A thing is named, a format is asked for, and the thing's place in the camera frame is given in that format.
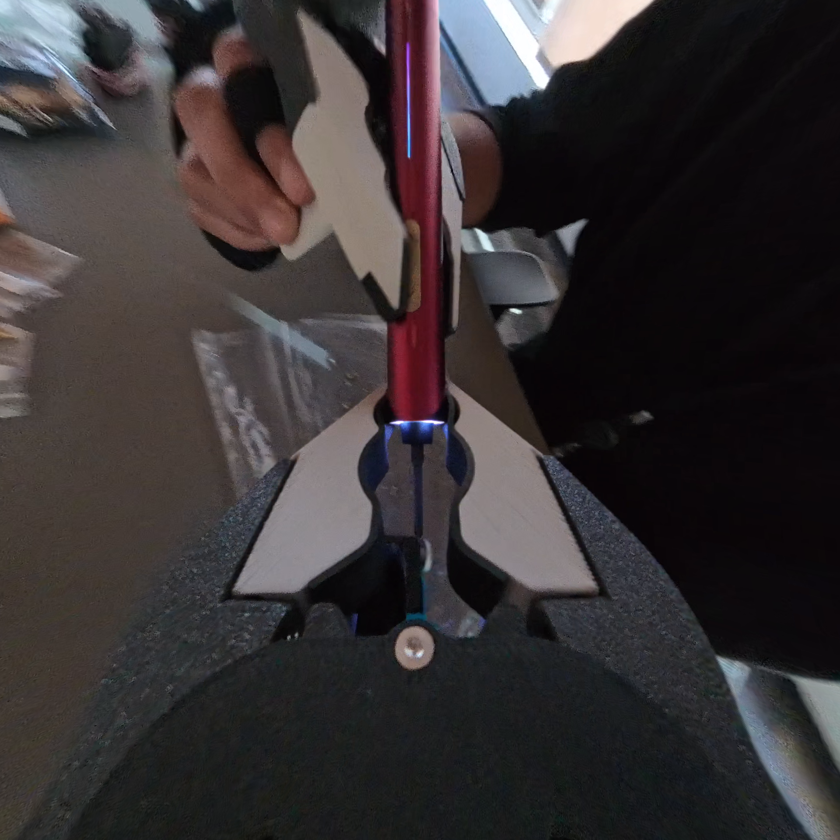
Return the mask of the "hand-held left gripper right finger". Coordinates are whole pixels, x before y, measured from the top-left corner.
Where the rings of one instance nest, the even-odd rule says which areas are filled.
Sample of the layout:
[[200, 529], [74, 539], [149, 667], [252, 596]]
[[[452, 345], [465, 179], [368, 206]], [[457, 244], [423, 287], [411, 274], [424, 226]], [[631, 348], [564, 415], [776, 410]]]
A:
[[594, 597], [599, 584], [540, 452], [458, 387], [446, 467], [456, 484], [448, 580], [460, 597]]

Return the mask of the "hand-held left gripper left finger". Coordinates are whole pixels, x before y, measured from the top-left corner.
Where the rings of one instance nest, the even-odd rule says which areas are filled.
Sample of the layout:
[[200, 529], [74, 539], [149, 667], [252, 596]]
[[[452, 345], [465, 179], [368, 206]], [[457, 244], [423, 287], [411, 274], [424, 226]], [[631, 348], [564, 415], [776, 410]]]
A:
[[233, 596], [303, 597], [373, 547], [387, 474], [387, 431], [376, 419], [384, 396], [372, 392], [293, 456]]

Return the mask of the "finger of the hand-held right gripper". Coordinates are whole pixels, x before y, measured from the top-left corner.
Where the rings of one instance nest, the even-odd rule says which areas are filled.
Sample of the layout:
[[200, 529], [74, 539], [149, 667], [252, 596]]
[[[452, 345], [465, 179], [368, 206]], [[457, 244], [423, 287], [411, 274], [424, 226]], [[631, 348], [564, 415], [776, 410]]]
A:
[[459, 149], [451, 127], [443, 124], [441, 139], [441, 214], [444, 283], [445, 336], [455, 333], [459, 323], [461, 231], [465, 182]]
[[296, 239], [280, 247], [300, 259], [333, 235], [353, 273], [387, 321], [406, 312], [410, 248], [403, 219], [386, 182], [382, 153], [365, 113], [371, 94], [340, 42], [309, 14], [297, 14], [303, 52], [314, 83], [290, 131], [294, 155], [313, 191], [301, 210]]

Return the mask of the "red electric screwdriver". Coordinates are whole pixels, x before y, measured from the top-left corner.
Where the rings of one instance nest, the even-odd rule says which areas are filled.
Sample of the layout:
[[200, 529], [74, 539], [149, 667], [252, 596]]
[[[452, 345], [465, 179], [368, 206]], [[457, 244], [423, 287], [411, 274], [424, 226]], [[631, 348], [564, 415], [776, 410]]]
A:
[[402, 550], [404, 573], [425, 578], [424, 450], [447, 401], [438, 2], [387, 2], [386, 37], [393, 171], [411, 270], [406, 312], [388, 328], [387, 396], [411, 458], [414, 535]]

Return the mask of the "person's right hand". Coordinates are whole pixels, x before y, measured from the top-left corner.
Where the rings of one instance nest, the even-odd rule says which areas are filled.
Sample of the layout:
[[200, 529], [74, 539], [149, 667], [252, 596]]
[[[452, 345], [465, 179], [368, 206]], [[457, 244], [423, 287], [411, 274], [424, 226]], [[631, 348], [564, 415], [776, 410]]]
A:
[[185, 135], [176, 170], [190, 215], [202, 231], [249, 251], [294, 243], [301, 210], [315, 198], [283, 125], [257, 134], [259, 162], [238, 136], [225, 85], [259, 63], [241, 27], [231, 27], [216, 37], [211, 63], [187, 74], [173, 95]]

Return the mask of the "large clear plastic bag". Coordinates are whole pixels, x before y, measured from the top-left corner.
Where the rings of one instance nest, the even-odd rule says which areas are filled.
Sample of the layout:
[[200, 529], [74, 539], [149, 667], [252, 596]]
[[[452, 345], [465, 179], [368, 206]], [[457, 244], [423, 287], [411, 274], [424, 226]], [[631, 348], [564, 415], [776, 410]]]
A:
[[237, 499], [384, 384], [385, 342], [378, 318], [338, 314], [192, 332]]

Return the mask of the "person's black-clothed torso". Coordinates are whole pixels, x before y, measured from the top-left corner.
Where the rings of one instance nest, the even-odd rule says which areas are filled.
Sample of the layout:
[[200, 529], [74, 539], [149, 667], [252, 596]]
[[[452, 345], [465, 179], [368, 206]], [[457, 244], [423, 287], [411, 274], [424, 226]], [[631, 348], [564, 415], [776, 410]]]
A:
[[514, 364], [720, 655], [838, 678], [838, 2], [655, 2], [486, 110], [485, 230], [585, 220]]

